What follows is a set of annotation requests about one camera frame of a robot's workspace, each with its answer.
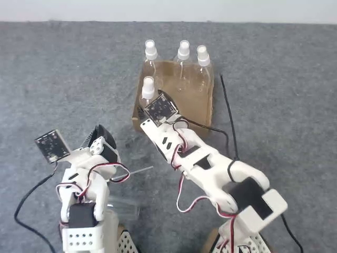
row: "cardboard box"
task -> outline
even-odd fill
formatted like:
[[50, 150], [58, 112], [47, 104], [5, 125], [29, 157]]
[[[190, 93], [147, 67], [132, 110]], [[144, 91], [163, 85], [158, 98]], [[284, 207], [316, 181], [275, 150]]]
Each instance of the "cardboard box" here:
[[[214, 78], [211, 78], [211, 83], [208, 85], [208, 90], [202, 95], [192, 95], [191, 87], [187, 90], [179, 92], [175, 87], [175, 80], [173, 79], [173, 68], [176, 63], [172, 61], [163, 61], [156, 64], [157, 69], [162, 69], [164, 73], [164, 86], [163, 91], [166, 92], [175, 102], [181, 115], [193, 120], [199, 124], [211, 126], [212, 123], [212, 112], [213, 112], [213, 88], [214, 88]], [[196, 70], [195, 65], [190, 66], [191, 76], [195, 76], [194, 71]], [[138, 108], [138, 99], [142, 90], [143, 79], [147, 76], [147, 73], [141, 73], [137, 96], [135, 99], [132, 122], [134, 129], [137, 131], [142, 131], [140, 127], [141, 117], [143, 117], [143, 112]], [[194, 80], [192, 85], [198, 85], [199, 80]], [[208, 134], [208, 129], [201, 128], [190, 124], [190, 128], [194, 130], [200, 137], [204, 138]]]

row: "bottle cap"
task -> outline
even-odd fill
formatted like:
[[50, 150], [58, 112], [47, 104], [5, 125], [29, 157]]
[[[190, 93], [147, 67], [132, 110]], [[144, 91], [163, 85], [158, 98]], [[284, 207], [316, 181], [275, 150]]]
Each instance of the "bottle cap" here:
[[200, 66], [206, 67], [210, 64], [210, 56], [207, 52], [207, 48], [204, 45], [198, 46], [196, 49], [198, 53], [198, 62]]
[[190, 57], [190, 43], [187, 40], [180, 41], [178, 59], [186, 61]]
[[154, 80], [151, 76], [146, 76], [143, 82], [142, 98], [151, 99], [154, 96]]
[[155, 60], [158, 56], [154, 40], [147, 40], [145, 42], [145, 55], [148, 60]]

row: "white wall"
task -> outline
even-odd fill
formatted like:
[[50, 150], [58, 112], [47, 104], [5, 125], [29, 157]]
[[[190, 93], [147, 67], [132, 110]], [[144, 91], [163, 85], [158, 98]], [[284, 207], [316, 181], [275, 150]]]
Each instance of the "white wall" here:
[[337, 0], [0, 0], [0, 21], [337, 23]]

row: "robotic arm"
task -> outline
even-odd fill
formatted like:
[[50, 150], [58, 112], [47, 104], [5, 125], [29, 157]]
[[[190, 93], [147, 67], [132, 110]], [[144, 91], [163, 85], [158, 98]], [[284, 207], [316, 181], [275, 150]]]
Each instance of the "robotic arm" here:
[[107, 209], [110, 194], [107, 182], [124, 168], [116, 143], [101, 125], [88, 136], [81, 148], [70, 151], [57, 130], [35, 140], [49, 163], [68, 161], [62, 182], [56, 192], [62, 202], [61, 225], [63, 251], [74, 253], [117, 252], [118, 217]]
[[[141, 128], [163, 158], [206, 193], [218, 214], [225, 211], [232, 215], [222, 217], [235, 216], [235, 245], [244, 244], [287, 209], [285, 200], [270, 189], [269, 180], [261, 171], [241, 161], [235, 161], [228, 169], [233, 160], [189, 129], [188, 122], [180, 120], [182, 117], [164, 94], [144, 111], [149, 119]], [[224, 191], [231, 182], [235, 186]], [[220, 227], [219, 234], [223, 240], [230, 240], [229, 221]]]

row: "clear plastic bottle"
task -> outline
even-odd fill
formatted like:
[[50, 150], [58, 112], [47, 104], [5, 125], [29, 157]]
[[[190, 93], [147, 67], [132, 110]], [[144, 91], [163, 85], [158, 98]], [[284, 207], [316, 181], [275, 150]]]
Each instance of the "clear plastic bottle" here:
[[158, 91], [154, 87], [154, 80], [151, 76], [146, 76], [143, 81], [142, 94], [139, 97], [139, 105], [141, 108], [148, 106], [158, 97]]
[[163, 70], [161, 68], [161, 58], [153, 40], [145, 42], [145, 57], [142, 73], [145, 76], [152, 76], [155, 88], [160, 90], [163, 88]]
[[186, 90], [191, 80], [192, 61], [190, 59], [190, 43], [187, 40], [180, 41], [177, 56], [173, 61], [175, 62], [173, 69], [175, 85], [181, 92]]
[[213, 79], [213, 68], [207, 48], [200, 45], [197, 48], [198, 65], [194, 77], [194, 90], [198, 93], [207, 92]]

